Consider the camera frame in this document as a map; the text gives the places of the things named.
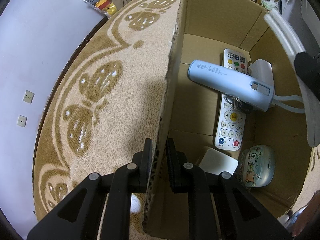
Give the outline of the round case with cartoon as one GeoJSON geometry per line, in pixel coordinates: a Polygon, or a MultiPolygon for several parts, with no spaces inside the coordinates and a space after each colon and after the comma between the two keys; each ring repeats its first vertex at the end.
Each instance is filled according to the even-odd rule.
{"type": "Polygon", "coordinates": [[[267,186],[273,179],[274,170],[273,150],[266,145],[253,146],[240,155],[237,173],[245,187],[267,186]]]}

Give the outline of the light blue power bank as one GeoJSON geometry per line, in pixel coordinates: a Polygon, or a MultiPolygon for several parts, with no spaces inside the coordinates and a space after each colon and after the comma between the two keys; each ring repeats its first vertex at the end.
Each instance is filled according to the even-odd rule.
{"type": "Polygon", "coordinates": [[[188,69],[191,81],[238,98],[263,112],[266,112],[274,96],[274,87],[249,75],[223,66],[193,61],[188,69]]]}

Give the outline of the white adapter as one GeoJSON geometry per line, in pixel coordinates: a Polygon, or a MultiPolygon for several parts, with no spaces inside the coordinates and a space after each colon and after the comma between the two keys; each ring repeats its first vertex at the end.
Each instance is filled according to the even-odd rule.
{"type": "Polygon", "coordinates": [[[224,154],[214,148],[204,147],[202,149],[203,157],[200,160],[199,167],[214,175],[221,172],[233,174],[238,166],[238,161],[227,154],[224,154]]]}

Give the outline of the white remote control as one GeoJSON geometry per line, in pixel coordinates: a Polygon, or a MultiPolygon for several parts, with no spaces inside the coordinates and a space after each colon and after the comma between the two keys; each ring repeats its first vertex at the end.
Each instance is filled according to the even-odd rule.
{"type": "MultiPolygon", "coordinates": [[[[245,56],[240,52],[228,48],[223,52],[223,66],[247,74],[247,60],[245,56]]],[[[214,145],[220,150],[238,151],[242,143],[246,115],[227,103],[223,98],[224,95],[221,94],[214,145]]]]}

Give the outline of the black key bunch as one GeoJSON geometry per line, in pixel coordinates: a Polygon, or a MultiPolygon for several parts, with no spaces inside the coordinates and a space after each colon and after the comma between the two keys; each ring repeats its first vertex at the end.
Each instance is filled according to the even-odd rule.
{"type": "Polygon", "coordinates": [[[242,102],[240,99],[236,97],[224,95],[223,98],[227,103],[231,104],[234,109],[237,109],[242,113],[249,114],[253,111],[253,106],[242,102]]]}

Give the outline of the white wall socket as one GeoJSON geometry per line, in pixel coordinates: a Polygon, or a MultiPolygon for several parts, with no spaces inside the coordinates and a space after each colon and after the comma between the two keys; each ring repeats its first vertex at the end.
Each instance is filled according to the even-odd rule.
{"type": "Polygon", "coordinates": [[[25,94],[23,96],[23,101],[26,102],[26,103],[32,103],[34,95],[35,94],[33,92],[31,92],[29,90],[26,90],[25,94]]]}
{"type": "Polygon", "coordinates": [[[20,127],[25,127],[27,123],[27,117],[23,115],[18,116],[17,125],[20,127]]]}

